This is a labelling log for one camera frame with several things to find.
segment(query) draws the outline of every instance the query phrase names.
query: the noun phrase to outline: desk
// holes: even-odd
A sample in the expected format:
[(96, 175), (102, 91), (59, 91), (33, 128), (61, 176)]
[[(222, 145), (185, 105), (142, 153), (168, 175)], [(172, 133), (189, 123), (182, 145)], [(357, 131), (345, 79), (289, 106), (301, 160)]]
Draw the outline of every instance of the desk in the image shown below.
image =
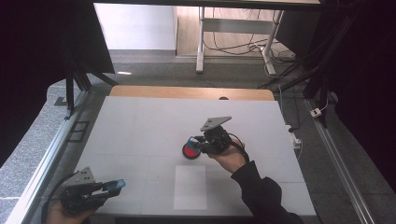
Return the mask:
[[(217, 100), (226, 96), (232, 100)], [(97, 181), (123, 178), (126, 187), (98, 213), (122, 216), (251, 216), (240, 188), (220, 165), (202, 154), (190, 161), (181, 148), (207, 118), (232, 116), (222, 126), (240, 137), (258, 164), (283, 189), (290, 212), (315, 211), (278, 103), (266, 90), (117, 86), (105, 99), (77, 165), (90, 166)], [(183, 197), (180, 171), (199, 169), (196, 198)]]

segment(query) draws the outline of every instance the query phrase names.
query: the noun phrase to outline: white paper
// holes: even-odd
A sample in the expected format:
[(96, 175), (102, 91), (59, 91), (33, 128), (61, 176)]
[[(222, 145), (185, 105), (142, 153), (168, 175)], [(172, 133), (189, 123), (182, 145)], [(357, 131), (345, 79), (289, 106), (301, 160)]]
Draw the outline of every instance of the white paper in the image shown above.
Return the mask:
[(204, 166), (177, 166), (174, 210), (206, 210)]

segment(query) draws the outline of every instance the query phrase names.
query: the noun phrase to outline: wall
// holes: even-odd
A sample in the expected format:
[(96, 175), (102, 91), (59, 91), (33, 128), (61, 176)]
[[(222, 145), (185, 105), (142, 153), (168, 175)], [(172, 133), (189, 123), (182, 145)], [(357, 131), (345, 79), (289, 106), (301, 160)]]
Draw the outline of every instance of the wall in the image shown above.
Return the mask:
[(176, 49), (176, 7), (94, 5), (109, 49)]

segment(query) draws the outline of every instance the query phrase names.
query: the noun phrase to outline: black sleeve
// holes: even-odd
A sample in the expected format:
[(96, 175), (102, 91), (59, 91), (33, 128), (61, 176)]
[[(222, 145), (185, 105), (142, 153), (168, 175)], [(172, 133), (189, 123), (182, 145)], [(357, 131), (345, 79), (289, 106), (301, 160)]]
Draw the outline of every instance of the black sleeve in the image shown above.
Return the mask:
[(239, 168), (231, 178), (241, 187), (242, 200), (259, 223), (303, 223), (297, 215), (282, 207), (282, 189), (273, 179), (262, 179), (254, 161)]

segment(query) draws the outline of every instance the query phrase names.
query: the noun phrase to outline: table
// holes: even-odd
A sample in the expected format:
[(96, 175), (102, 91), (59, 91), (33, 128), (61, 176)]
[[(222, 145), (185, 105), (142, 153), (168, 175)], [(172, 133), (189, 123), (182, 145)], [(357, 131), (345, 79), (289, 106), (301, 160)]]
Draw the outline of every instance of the table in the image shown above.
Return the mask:
[[(217, 100), (226, 96), (230, 100)], [(283, 189), (282, 204), (299, 215), (315, 211), (279, 106), (266, 90), (116, 86), (105, 99), (76, 167), (96, 181), (127, 186), (98, 213), (122, 216), (251, 216), (230, 174), (205, 154), (190, 161), (181, 148), (207, 118), (247, 144), (262, 177)]]

